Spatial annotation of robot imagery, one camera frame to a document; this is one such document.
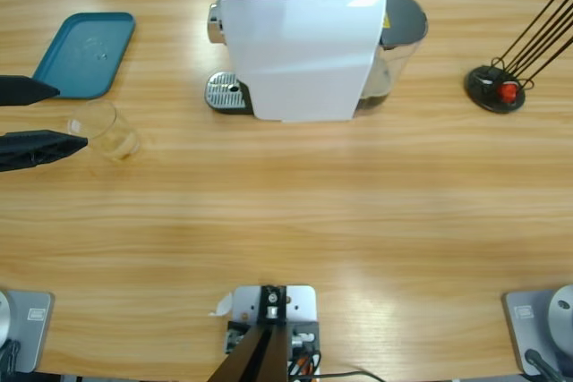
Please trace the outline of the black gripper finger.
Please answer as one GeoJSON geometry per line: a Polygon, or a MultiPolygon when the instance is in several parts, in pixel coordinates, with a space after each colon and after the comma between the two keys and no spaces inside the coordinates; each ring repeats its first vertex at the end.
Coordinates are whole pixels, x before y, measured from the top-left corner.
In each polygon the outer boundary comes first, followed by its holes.
{"type": "Polygon", "coordinates": [[[53,163],[88,145],[88,139],[50,130],[8,132],[1,136],[1,171],[53,163]]]}
{"type": "Polygon", "coordinates": [[[30,77],[21,75],[0,77],[0,106],[29,106],[59,95],[59,89],[30,77]]]}

